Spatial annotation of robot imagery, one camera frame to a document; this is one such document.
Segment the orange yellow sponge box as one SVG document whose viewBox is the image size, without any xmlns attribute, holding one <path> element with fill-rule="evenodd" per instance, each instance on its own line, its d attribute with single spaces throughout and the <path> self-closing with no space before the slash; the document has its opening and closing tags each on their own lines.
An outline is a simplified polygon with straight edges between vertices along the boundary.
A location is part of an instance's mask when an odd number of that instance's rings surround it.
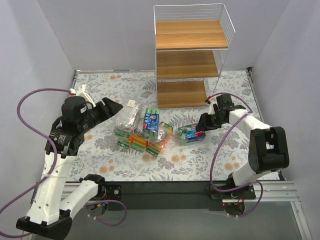
<svg viewBox="0 0 320 240">
<path fill-rule="evenodd" d="M 131 141 L 131 148 L 143 153 L 146 148 L 148 147 L 148 141 L 145 140 L 142 136 L 138 136 L 135 134 L 130 135 L 130 141 Z"/>
<path fill-rule="evenodd" d="M 165 147 L 166 142 L 166 140 L 160 143 L 153 143 L 149 141 L 147 143 L 145 151 L 151 154 L 152 156 L 157 157 L 161 153 L 162 149 Z"/>
</svg>

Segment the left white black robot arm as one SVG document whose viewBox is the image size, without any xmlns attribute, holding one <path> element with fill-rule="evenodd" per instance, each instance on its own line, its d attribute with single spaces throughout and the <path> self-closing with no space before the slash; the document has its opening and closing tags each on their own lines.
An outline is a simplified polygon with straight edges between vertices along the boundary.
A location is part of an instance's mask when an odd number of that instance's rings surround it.
<svg viewBox="0 0 320 240">
<path fill-rule="evenodd" d="M 71 96 L 61 106 L 62 115 L 52 124 L 45 146 L 44 167 L 33 203 L 16 228 L 46 237 L 63 240 L 73 218 L 93 198 L 106 195 L 104 177 L 89 174 L 80 186 L 62 200 L 66 179 L 76 159 L 85 134 L 115 116 L 123 106 L 105 97 L 92 104 L 82 96 Z"/>
</svg>

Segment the floral patterned table mat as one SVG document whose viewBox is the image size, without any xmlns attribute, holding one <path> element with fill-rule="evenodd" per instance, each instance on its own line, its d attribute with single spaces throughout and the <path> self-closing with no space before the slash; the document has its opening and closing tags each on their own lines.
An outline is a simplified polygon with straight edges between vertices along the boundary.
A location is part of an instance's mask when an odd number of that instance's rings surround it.
<svg viewBox="0 0 320 240">
<path fill-rule="evenodd" d="M 157 107 L 156 76 L 153 72 L 80 73 L 75 86 L 91 86 L 91 97 L 108 97 L 122 102 L 125 95 L 146 108 Z M 208 180 L 210 169 L 215 180 L 225 180 L 248 160 L 248 138 L 234 129 L 224 141 L 215 163 L 212 158 L 229 126 L 208 131 L 202 141 L 179 143 L 171 137 L 157 157 L 116 143 L 111 120 L 85 135 L 68 181 L 75 182 L 88 174 L 98 174 L 109 181 L 201 181 Z"/>
</svg>

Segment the blue green sponge pack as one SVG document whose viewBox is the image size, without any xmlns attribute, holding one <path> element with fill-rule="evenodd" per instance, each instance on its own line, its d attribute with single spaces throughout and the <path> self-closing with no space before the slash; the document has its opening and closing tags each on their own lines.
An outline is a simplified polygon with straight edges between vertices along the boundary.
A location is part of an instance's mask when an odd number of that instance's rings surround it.
<svg viewBox="0 0 320 240">
<path fill-rule="evenodd" d="M 176 138 L 181 144 L 188 144 L 202 141 L 206 138 L 206 133 L 203 130 L 196 130 L 197 124 L 184 125 L 176 130 Z"/>
<path fill-rule="evenodd" d="M 143 119 L 143 136 L 147 140 L 156 140 L 159 134 L 160 111 L 147 108 Z"/>
</svg>

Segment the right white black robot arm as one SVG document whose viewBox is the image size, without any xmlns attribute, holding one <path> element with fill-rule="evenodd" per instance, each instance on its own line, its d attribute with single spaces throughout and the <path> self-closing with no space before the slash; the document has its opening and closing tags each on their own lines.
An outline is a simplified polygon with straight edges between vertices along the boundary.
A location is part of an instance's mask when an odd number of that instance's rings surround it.
<svg viewBox="0 0 320 240">
<path fill-rule="evenodd" d="M 200 116 L 197 131 L 220 129 L 224 124 L 230 128 L 218 147 L 221 148 L 234 128 L 239 129 L 249 139 L 247 163 L 231 173 L 225 183 L 217 186 L 211 180 L 205 191 L 212 200 L 225 198 L 254 199 L 254 184 L 264 175 L 277 172 L 289 166 L 286 132 L 283 127 L 270 126 L 253 114 L 252 108 L 244 101 L 236 105 L 232 93 L 216 93 L 205 101 L 209 111 Z"/>
</svg>

